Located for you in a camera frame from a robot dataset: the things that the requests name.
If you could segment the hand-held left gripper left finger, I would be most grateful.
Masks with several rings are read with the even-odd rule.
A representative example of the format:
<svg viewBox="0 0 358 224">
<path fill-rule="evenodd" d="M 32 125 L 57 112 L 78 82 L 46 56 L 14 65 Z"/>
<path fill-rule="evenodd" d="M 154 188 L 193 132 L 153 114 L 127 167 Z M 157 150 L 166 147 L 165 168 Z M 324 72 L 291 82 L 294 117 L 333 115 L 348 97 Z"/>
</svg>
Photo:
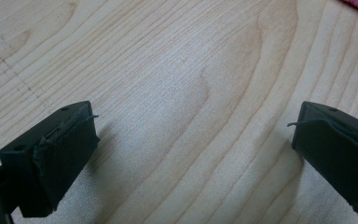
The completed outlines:
<svg viewBox="0 0 358 224">
<path fill-rule="evenodd" d="M 8 211 L 46 217 L 57 209 L 98 146 L 94 119 L 89 101 L 67 105 L 0 150 Z"/>
</svg>

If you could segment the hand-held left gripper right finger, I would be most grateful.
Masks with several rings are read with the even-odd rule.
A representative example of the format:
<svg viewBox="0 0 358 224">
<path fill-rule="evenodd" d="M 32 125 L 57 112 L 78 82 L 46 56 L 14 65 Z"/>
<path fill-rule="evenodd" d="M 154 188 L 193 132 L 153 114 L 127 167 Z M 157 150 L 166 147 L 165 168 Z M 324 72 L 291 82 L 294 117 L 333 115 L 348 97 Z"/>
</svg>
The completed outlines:
<svg viewBox="0 0 358 224">
<path fill-rule="evenodd" d="M 328 105 L 303 102 L 292 149 L 358 213 L 358 119 Z"/>
</svg>

